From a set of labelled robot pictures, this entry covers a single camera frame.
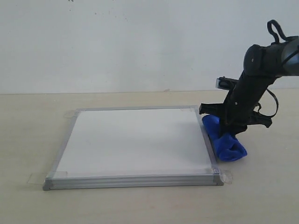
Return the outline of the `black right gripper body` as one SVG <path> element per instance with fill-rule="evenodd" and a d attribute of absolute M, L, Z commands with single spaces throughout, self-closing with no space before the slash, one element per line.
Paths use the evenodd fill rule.
<path fill-rule="evenodd" d="M 266 128 L 272 125 L 272 116 L 263 115 L 255 111 L 259 107 L 260 99 L 249 98 L 246 100 L 226 99 L 223 103 L 204 104 L 199 106 L 199 114 L 211 114 L 218 118 L 225 118 L 227 133 L 231 134 L 232 124 L 263 125 Z"/>

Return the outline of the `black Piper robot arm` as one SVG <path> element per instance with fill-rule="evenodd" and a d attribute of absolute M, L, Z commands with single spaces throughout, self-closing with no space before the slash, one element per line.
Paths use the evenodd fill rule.
<path fill-rule="evenodd" d="M 220 119 L 220 135 L 239 134 L 246 131 L 249 125 L 270 127 L 273 116 L 263 115 L 255 108 L 261 107 L 261 97 L 277 79 L 298 74 L 298 39 L 267 47 L 254 44 L 245 54 L 239 79 L 217 78 L 216 87 L 228 91 L 224 102 L 201 104 L 199 113 Z"/>

